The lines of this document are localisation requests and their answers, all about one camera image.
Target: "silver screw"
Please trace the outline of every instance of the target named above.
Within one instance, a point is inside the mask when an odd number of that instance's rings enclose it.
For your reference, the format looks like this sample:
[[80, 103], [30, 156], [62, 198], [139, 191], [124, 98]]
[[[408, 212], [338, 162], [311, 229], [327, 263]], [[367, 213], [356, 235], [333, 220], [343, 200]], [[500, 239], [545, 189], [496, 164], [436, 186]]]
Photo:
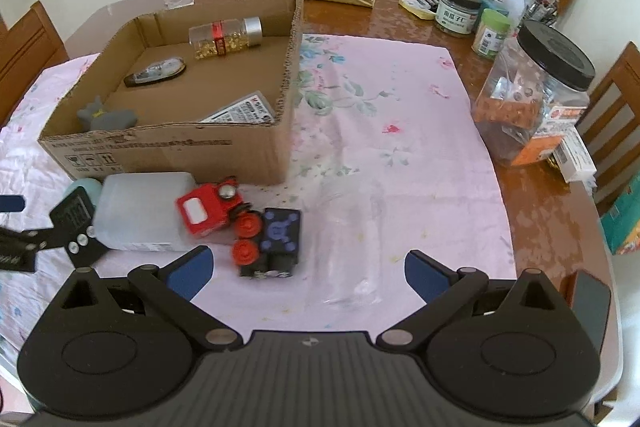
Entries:
[[389, 346], [406, 346], [411, 344], [414, 336], [409, 331], [386, 330], [382, 333], [382, 340]]
[[205, 338], [209, 344], [213, 344], [214, 346], [227, 346], [236, 341], [238, 334], [227, 328], [218, 328], [217, 330], [209, 331], [209, 333], [205, 335]]
[[236, 188], [233, 185], [222, 185], [218, 188], [218, 195], [223, 200], [231, 200], [236, 195]]

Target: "jar with yellow capsules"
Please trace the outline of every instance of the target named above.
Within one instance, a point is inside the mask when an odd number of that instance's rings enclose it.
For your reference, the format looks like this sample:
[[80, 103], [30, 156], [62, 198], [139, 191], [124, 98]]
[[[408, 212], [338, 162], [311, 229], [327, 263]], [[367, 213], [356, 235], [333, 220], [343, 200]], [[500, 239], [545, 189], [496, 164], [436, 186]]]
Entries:
[[195, 57], [219, 57], [262, 42], [260, 17], [227, 19], [189, 28], [189, 42]]

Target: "gray plush toy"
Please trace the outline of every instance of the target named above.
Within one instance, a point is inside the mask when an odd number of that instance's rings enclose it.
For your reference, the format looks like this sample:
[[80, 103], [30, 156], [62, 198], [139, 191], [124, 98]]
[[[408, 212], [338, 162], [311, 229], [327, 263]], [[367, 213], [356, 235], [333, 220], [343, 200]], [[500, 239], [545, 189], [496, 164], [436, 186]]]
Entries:
[[90, 102], [84, 109], [80, 109], [77, 114], [85, 132], [128, 129], [138, 123], [138, 117], [130, 109], [105, 110], [99, 96], [95, 97], [95, 102]]

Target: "red toy vehicle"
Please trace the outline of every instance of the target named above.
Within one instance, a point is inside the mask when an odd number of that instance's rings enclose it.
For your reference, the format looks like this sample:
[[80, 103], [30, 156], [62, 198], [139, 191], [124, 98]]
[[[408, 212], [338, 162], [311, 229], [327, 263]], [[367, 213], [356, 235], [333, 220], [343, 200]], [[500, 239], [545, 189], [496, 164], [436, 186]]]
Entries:
[[236, 217], [251, 208], [251, 203], [242, 200], [234, 176], [217, 184], [201, 185], [175, 203], [187, 229], [196, 237], [228, 227]]

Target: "red toy wheel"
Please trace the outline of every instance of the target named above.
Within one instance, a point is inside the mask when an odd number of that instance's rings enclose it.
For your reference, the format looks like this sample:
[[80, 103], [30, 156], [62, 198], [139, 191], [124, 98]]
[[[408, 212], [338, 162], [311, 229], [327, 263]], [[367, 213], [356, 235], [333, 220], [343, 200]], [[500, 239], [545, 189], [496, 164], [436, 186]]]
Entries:
[[238, 266], [247, 266], [260, 257], [258, 245], [249, 239], [238, 239], [231, 247], [231, 256]]
[[257, 212], [240, 214], [234, 223], [236, 235], [241, 239], [255, 237], [262, 230], [262, 218]]

